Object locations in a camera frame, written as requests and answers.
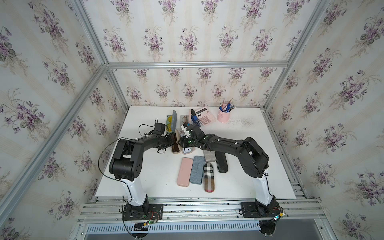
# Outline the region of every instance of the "black cable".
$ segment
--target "black cable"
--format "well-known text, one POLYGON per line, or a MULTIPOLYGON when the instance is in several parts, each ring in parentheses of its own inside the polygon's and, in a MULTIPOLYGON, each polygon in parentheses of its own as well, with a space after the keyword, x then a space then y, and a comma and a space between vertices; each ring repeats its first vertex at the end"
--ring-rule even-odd
POLYGON ((130 198, 131 198, 131 199, 127 202, 127 203, 129 203, 129 202, 132 201, 132 194, 131 194, 131 190, 129 189, 128 184, 127 184, 126 182, 121 181, 121 180, 118 180, 118 179, 115 179, 115 178, 108 177, 108 176, 105 175, 105 174, 101 171, 101 169, 100 169, 100 158, 101 158, 101 156, 103 155, 103 152, 104 152, 110 145, 112 145, 113 143, 115 143, 115 142, 117 142, 117 141, 119 141, 119 140, 121 140, 121 139, 133 140, 133 139, 129 139, 129 138, 126 138, 126 137, 121 137, 121 138, 118 138, 117 140, 111 142, 108 146, 106 146, 106 147, 103 149, 103 151, 101 151, 101 154, 100 154, 100 156, 99 156, 99 159, 97 160, 97 167, 99 168, 99 171, 101 172, 101 174, 102 174, 104 177, 109 178, 109 179, 112 179, 112 180, 115 180, 115 181, 118 181, 118 182, 122 182, 122 183, 124 183, 124 184, 127 186, 128 191, 129 191, 129 195, 130 195, 130 198))
POLYGON ((145 134, 142 135, 142 134, 140 133, 140 127, 141 127, 142 125, 145 125, 145 126, 148 126, 148 127, 154 127, 154 126, 155 126, 155 124, 154 124, 153 126, 149 126, 149 125, 147 125, 147 124, 141 124, 141 125, 139 126, 139 134, 140 134, 142 137, 145 136, 145 134))

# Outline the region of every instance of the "pink pen holder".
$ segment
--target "pink pen holder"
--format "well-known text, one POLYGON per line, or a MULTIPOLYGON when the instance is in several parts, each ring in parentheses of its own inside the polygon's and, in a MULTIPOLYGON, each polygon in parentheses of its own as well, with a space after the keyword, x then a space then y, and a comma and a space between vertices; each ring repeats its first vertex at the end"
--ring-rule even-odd
POLYGON ((230 115, 231 115, 231 112, 224 113, 222 111, 219 111, 217 115, 217 120, 222 123, 227 123, 230 115))

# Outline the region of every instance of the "pink calculator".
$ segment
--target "pink calculator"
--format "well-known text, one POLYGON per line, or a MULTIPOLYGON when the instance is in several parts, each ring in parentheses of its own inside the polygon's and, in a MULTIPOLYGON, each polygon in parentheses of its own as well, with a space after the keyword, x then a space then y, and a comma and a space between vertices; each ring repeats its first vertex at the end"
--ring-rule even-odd
POLYGON ((200 119, 200 123, 203 126, 216 121, 215 116, 206 107, 196 110, 196 116, 198 119, 200 119))

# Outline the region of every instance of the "white tabletop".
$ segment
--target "white tabletop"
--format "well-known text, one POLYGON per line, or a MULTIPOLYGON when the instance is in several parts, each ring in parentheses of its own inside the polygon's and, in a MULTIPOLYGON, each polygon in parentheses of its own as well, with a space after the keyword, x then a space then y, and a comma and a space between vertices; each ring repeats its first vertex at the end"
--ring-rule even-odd
MULTIPOLYGON (((165 123, 167 115, 172 115, 173 110, 177 112, 176 129, 180 129, 180 115, 187 115, 189 109, 188 107, 132 106, 129 108, 127 117, 121 127, 119 137, 139 138, 138 127, 140 124, 153 125, 156 118, 159 122, 165 123)), ((210 107, 209 110, 214 116, 217 116, 218 108, 210 107)), ((141 133, 150 130, 153 130, 153 127, 140 127, 141 133)), ((236 108, 231 111, 228 123, 224 124, 216 121, 207 126, 201 126, 201 130, 205 134, 212 133, 229 139, 252 137, 269 156, 267 172, 271 193, 278 199, 296 198, 259 108, 236 108)), ((176 180, 182 158, 189 157, 193 159, 194 156, 204 156, 203 151, 195 148, 192 153, 186 155, 182 153, 173 154, 171 148, 168 148, 164 154, 158 154, 157 149, 144 152, 139 178, 146 194, 149 197, 255 198, 254 178, 248 176, 243 171, 237 157, 230 154, 226 154, 228 172, 224 174, 219 173, 216 162, 212 162, 215 177, 214 192, 205 192, 204 183, 202 185, 190 183, 188 187, 178 186, 176 180)), ((108 170, 111 159, 112 154, 104 174, 114 178, 108 170)), ((122 183, 104 176, 101 178, 95 196, 102 199, 113 199, 121 198, 122 195, 126 196, 122 183)))

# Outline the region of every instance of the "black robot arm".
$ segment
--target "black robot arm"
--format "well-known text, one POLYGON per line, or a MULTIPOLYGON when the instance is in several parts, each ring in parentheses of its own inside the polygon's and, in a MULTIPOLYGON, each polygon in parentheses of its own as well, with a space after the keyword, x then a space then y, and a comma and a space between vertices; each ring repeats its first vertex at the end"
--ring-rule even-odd
MULTIPOLYGON (((268 168, 268 155, 251 137, 233 140, 214 134, 205 135, 195 123, 189 125, 186 130, 190 134, 188 139, 191 139, 191 146, 236 156, 244 172, 251 177, 261 178, 264 170, 268 168)), ((119 140, 109 165, 109 172, 114 174, 116 179, 133 181, 141 172, 144 151, 150 148, 166 149, 171 145, 171 135, 148 134, 137 140, 119 140)))

